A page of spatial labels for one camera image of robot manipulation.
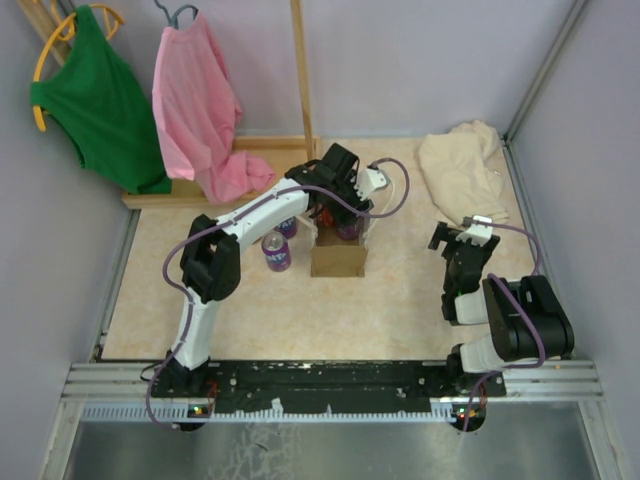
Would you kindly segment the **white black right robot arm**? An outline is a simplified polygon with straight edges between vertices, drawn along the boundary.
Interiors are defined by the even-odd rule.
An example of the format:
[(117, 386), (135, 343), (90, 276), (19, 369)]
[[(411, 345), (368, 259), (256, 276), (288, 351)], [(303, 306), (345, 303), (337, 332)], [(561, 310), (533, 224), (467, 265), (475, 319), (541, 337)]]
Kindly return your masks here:
[(488, 374), (537, 368), (548, 359), (568, 358), (574, 350), (573, 327), (538, 264), (519, 280), (483, 273), (500, 242), (497, 226), (482, 216), (464, 218), (461, 228), (440, 221), (428, 245), (431, 250), (444, 247), (444, 320), (489, 328), (481, 338), (452, 348), (438, 388), (444, 395), (477, 396), (486, 390)]

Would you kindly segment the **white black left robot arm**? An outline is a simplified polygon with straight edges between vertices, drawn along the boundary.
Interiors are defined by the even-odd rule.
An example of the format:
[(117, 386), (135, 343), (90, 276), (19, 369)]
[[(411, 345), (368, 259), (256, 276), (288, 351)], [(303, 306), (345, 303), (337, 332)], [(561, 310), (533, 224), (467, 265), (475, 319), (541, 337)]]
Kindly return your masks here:
[(357, 171), (358, 157), (335, 143), (325, 155), (288, 170), (275, 185), (229, 214), (197, 217), (182, 247), (179, 266), (184, 294), (180, 333), (171, 347), (179, 365), (172, 383), (184, 395), (201, 394), (208, 384), (202, 367), (220, 303), (239, 286), (241, 256), (285, 220), (325, 208), (339, 226), (350, 225), (373, 207), (371, 193), (386, 186), (377, 167)]

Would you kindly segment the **brown canvas bag white handles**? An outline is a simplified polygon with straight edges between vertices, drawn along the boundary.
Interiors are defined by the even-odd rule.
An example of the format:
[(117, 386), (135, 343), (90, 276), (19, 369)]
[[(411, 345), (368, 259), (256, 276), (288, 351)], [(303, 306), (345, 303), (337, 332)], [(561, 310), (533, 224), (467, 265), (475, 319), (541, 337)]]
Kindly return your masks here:
[(318, 212), (309, 215), (312, 230), (311, 268), (310, 274), (316, 278), (356, 278), (365, 276), (365, 265), (368, 257), (368, 242), (378, 218), (356, 216), (345, 225), (358, 222), (360, 236), (356, 240), (343, 241), (336, 235), (336, 228), (341, 227), (334, 218), (333, 228), (322, 228), (316, 223), (316, 217), (326, 205), (321, 204)]

